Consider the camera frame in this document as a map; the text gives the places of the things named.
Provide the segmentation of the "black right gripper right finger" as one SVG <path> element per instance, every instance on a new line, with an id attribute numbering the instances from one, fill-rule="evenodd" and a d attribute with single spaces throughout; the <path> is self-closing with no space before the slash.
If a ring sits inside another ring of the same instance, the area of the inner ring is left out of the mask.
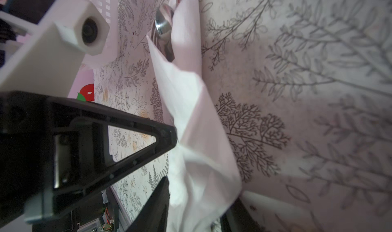
<path id="1" fill-rule="evenodd" d="M 244 204 L 238 198 L 220 218 L 222 232 L 260 232 Z"/>

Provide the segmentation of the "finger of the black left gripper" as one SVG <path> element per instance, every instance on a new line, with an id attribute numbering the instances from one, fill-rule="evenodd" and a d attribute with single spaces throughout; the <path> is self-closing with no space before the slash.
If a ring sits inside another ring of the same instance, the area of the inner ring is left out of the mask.
<path id="1" fill-rule="evenodd" d="M 109 127 L 155 138 L 116 162 Z M 94 102 L 1 93 L 1 224 L 59 219 L 177 144 L 173 126 Z"/>

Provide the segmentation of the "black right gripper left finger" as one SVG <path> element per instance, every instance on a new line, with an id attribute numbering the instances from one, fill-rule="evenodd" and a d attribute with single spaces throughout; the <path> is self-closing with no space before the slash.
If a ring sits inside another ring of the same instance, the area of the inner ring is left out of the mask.
<path id="1" fill-rule="evenodd" d="M 169 180 L 164 176 L 126 232 L 166 232 Z"/>

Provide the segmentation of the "white paper napkin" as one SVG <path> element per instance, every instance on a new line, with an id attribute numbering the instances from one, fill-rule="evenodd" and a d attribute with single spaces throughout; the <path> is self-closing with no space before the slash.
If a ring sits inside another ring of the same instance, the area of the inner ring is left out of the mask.
<path id="1" fill-rule="evenodd" d="M 208 232 L 238 198 L 242 179 L 228 137 L 202 80 L 199 0 L 175 8 L 168 61 L 149 41 L 161 99 L 174 121 L 169 152 L 169 232 Z"/>

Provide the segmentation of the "silver metal spoon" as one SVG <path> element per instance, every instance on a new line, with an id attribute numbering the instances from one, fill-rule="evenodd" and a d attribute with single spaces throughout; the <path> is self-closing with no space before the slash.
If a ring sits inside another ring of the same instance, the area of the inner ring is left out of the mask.
<path id="1" fill-rule="evenodd" d="M 175 59 L 171 40 L 173 16 L 174 10 L 169 5 L 162 4 L 156 10 L 153 26 L 154 44 L 169 62 Z"/>

